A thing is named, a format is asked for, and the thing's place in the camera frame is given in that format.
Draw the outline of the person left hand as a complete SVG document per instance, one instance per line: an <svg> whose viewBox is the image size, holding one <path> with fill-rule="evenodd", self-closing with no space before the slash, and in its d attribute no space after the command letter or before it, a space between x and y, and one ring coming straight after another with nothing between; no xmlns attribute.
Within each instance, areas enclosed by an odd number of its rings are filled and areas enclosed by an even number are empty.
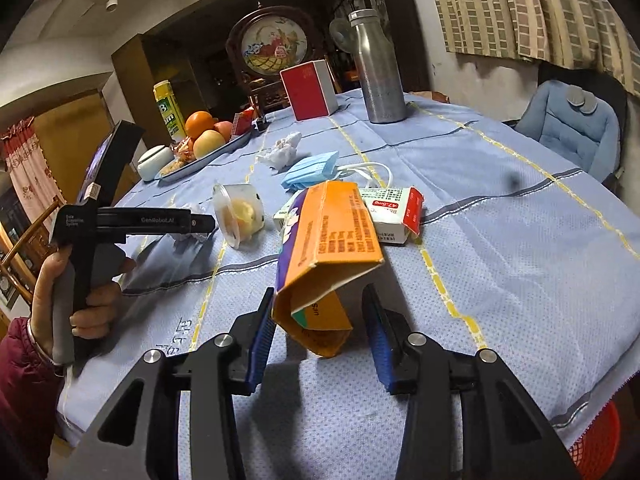
<svg viewBox="0 0 640 480"><path fill-rule="evenodd" d="M52 358L54 344L52 328L52 290L54 281L63 273L70 260L70 246L51 254L40 269L29 326L32 338L42 351ZM119 284L109 282L94 288L86 298L88 308L70 316L70 331L84 339L99 339L108 334L110 324L117 316L116 302L122 296Z"/></svg>

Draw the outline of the dark red sleeve forearm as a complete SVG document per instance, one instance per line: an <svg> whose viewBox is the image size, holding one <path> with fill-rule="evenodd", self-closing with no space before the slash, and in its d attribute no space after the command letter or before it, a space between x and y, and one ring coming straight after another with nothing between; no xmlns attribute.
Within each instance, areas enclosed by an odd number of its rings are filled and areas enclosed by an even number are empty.
<svg viewBox="0 0 640 480"><path fill-rule="evenodd" d="M1 477L44 479L62 388L58 368L14 318L1 341Z"/></svg>

